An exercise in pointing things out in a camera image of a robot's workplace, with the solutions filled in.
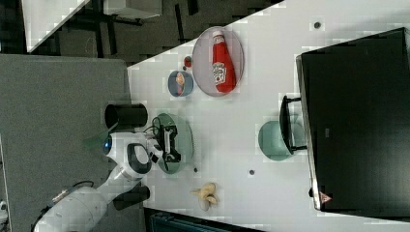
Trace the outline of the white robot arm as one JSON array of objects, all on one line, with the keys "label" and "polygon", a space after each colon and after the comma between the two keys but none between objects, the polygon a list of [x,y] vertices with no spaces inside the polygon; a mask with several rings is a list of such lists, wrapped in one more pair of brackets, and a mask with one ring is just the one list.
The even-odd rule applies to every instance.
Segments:
[{"label": "white robot arm", "polygon": [[178,158],[175,126],[158,126],[157,132],[114,132],[105,141],[106,156],[116,166],[97,188],[70,187],[54,197],[30,232],[90,232],[103,218],[107,206],[131,191],[154,163]]}]

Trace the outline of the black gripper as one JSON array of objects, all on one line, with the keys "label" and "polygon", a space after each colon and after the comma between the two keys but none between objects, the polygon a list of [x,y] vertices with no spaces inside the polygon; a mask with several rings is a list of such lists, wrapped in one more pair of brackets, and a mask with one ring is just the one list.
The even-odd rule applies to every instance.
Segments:
[{"label": "black gripper", "polygon": [[176,126],[161,125],[157,134],[157,140],[162,148],[161,158],[165,170],[169,170],[170,162],[180,162],[181,154],[176,150],[175,137],[178,134]]}]

